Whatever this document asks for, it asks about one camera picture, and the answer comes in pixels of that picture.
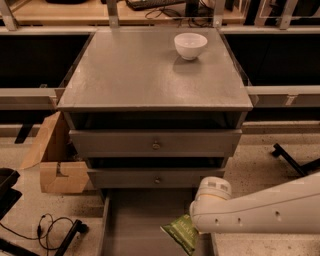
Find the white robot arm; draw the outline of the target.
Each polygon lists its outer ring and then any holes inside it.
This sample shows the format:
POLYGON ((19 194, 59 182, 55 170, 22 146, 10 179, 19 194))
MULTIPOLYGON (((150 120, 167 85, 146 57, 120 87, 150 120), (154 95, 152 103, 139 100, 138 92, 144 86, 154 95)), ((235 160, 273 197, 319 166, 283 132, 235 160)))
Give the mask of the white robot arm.
POLYGON ((233 198, 231 185, 204 178, 190 205, 202 233, 320 233, 320 175, 315 173, 233 198))

